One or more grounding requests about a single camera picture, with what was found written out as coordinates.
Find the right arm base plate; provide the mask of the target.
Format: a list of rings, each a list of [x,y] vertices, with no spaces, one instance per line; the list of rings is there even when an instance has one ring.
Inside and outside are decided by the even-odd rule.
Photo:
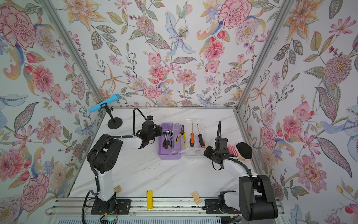
[[[240,215],[240,212],[231,207],[224,207],[218,199],[205,199],[205,205],[201,207],[209,215]]]

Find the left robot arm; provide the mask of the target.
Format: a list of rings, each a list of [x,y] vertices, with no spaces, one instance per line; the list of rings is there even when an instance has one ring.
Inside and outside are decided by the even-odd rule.
[[[142,129],[134,135],[111,136],[103,134],[87,155],[87,161],[94,173],[97,201],[103,206],[114,203],[116,193],[112,181],[112,169],[114,168],[121,150],[143,149],[156,137],[163,134],[163,128],[152,120],[142,124]]]

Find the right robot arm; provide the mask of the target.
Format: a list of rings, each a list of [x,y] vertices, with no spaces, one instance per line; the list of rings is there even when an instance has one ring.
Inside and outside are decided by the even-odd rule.
[[[278,207],[271,181],[266,175],[258,175],[229,152],[227,139],[216,137],[215,148],[208,146],[204,156],[220,169],[227,171],[239,183],[237,191],[222,191],[217,205],[212,206],[223,213],[238,211],[246,221],[276,219]]]

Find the ratchet wrench red black handle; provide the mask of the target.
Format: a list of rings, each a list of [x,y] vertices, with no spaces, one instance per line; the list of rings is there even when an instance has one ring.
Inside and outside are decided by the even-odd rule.
[[[168,135],[168,143],[169,143],[169,148],[172,148],[172,144],[173,144],[173,140],[172,140],[172,136],[173,136],[173,131],[169,130],[170,134]]]

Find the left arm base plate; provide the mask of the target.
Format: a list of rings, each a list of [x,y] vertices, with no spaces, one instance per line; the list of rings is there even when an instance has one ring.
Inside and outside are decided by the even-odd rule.
[[[96,199],[91,209],[91,215],[108,215],[111,212],[118,215],[128,215],[131,207],[130,199],[111,199],[108,202]]]

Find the purple plastic tool box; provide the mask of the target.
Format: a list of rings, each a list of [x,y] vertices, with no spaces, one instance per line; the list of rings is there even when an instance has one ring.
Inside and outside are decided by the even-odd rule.
[[[160,125],[163,129],[159,137],[158,156],[162,160],[179,160],[182,157],[201,159],[206,144],[202,119],[186,119],[182,122],[167,122]]]

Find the orange black screwdriver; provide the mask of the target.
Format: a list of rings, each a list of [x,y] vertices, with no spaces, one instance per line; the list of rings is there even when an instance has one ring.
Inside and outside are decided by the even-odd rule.
[[[191,124],[191,133],[190,133],[190,140],[189,140],[190,147],[195,146],[195,138],[194,138],[194,124]]]
[[[200,132],[199,124],[197,124],[197,129],[198,129],[199,145],[200,145],[201,148],[205,148],[206,145],[205,145],[205,141],[203,139],[203,135]]]

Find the yellow handled pliers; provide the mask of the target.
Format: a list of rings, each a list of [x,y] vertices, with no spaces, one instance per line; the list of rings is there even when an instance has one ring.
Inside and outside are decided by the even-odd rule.
[[[185,145],[186,144],[186,136],[185,136],[185,126],[184,125],[182,125],[180,128],[179,135],[176,138],[176,144],[179,143],[179,140],[181,137],[183,138],[182,144]]]

